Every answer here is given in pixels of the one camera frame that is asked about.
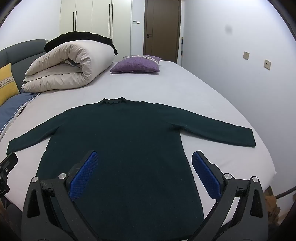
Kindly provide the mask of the dark green knit sweater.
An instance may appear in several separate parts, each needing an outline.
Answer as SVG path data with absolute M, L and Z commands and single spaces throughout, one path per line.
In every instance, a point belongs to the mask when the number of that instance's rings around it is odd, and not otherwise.
M 76 205 L 103 240 L 184 240 L 203 209 L 180 130 L 255 147 L 253 132 L 167 105 L 124 98 L 69 109 L 9 142 L 14 153 L 48 139 L 37 176 L 56 178 L 88 151 L 98 166 Z

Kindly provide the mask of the blue pillow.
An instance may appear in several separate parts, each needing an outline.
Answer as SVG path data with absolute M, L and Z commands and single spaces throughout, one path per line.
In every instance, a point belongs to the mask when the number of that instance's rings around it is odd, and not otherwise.
M 39 95 L 40 93 L 20 93 L 9 98 L 1 105 L 1 139 L 23 109 Z

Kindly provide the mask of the yellow embroidered cushion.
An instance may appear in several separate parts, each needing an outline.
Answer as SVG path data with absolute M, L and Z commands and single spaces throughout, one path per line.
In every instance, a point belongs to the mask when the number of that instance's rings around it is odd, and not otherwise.
M 0 105 L 3 105 L 9 98 L 19 94 L 20 91 L 13 78 L 11 63 L 0 69 Z

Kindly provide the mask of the rolled beige duvet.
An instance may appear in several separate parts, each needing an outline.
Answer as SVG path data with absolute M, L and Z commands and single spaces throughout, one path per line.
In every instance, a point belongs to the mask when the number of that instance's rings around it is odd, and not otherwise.
M 22 90 L 38 93 L 83 87 L 114 61 L 114 49 L 92 40 L 65 42 L 33 61 Z

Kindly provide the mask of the white bed sheet mattress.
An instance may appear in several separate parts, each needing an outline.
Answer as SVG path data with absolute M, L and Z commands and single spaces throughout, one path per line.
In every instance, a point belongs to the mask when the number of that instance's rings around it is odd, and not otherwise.
M 133 101 L 161 103 L 250 127 L 246 118 L 229 101 L 189 71 L 169 61 L 161 61 L 159 69 L 159 74 L 111 74 L 106 71 L 85 87 L 41 93 L 23 109 L 2 137 L 1 157 L 6 156 L 8 143 L 13 138 L 67 109 L 103 98 L 125 97 Z M 255 135 L 255 148 L 218 144 L 186 133 L 181 137 L 187 157 L 191 157 L 195 150 L 201 150 L 220 170 L 236 178 L 256 176 L 262 188 L 267 189 L 275 176 L 272 158 L 259 135 Z

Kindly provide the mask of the black garment behind duvet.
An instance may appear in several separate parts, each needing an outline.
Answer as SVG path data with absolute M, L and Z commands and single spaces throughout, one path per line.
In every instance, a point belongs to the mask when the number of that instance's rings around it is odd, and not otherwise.
M 49 51 L 53 50 L 54 48 L 56 48 L 57 46 L 63 43 L 77 41 L 77 40 L 91 40 L 91 41 L 96 41 L 96 42 L 109 45 L 113 48 L 114 55 L 115 56 L 118 55 L 118 52 L 112 42 L 112 39 L 101 36 L 99 34 L 93 34 L 85 31 L 84 32 L 73 31 L 73 32 L 62 34 L 54 38 L 53 40 L 50 40 L 49 42 L 47 42 L 46 45 L 44 46 L 44 51 L 48 53 Z

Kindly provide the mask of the purple cushion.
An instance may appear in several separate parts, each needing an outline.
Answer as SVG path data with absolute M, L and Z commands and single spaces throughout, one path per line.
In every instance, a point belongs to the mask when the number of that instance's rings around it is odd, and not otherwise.
M 110 70 L 111 73 L 158 73 L 160 57 L 151 55 L 125 56 Z

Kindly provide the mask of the white wardrobe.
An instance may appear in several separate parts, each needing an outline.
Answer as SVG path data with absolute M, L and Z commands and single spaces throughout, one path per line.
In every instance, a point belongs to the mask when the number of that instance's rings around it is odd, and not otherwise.
M 109 37 L 118 51 L 115 61 L 130 55 L 132 1 L 63 0 L 60 8 L 60 34 L 87 31 Z

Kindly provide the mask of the brown door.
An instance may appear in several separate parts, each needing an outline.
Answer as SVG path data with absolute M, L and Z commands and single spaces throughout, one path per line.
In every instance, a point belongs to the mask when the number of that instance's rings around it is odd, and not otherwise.
M 177 63 L 181 5 L 180 0 L 145 1 L 144 54 Z

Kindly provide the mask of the beige wall socket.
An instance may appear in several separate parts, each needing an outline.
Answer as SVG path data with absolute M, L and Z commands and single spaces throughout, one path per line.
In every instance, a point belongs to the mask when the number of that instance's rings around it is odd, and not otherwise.
M 264 60 L 264 68 L 270 70 L 270 68 L 271 68 L 271 62 L 265 59 Z

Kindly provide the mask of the beige wall switch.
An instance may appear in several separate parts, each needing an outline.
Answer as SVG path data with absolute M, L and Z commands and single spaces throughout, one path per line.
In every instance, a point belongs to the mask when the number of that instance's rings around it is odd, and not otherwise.
M 248 53 L 247 51 L 244 51 L 244 53 L 243 53 L 243 58 L 244 58 L 245 60 L 248 60 L 248 59 L 249 59 L 249 53 Z

